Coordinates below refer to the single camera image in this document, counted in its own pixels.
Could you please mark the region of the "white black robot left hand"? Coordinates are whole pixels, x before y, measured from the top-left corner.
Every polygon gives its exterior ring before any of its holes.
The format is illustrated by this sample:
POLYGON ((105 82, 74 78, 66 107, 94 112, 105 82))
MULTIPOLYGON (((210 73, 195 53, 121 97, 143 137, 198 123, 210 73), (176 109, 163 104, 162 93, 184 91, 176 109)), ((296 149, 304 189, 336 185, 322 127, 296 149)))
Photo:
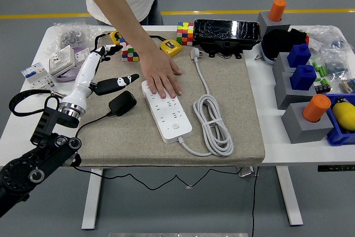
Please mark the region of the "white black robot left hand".
POLYGON ((124 89, 139 78, 138 74, 126 77, 110 78, 94 83, 98 67, 102 61, 120 51, 122 46, 106 45, 93 50, 84 61, 74 82, 71 93, 65 96, 59 106, 61 112, 73 110, 82 116, 87 111, 87 97, 94 92, 96 95, 106 95, 124 89))

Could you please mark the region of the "person's right hand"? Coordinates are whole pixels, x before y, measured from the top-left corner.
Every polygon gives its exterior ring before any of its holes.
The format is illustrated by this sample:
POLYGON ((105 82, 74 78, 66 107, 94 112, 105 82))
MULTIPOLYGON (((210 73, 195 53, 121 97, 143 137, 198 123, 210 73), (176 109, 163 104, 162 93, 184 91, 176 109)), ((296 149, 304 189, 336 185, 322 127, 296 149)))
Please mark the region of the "person's right hand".
POLYGON ((152 94, 158 94, 165 99, 182 95, 181 85, 177 75, 182 71, 171 57, 157 47, 138 50, 143 75, 152 94))

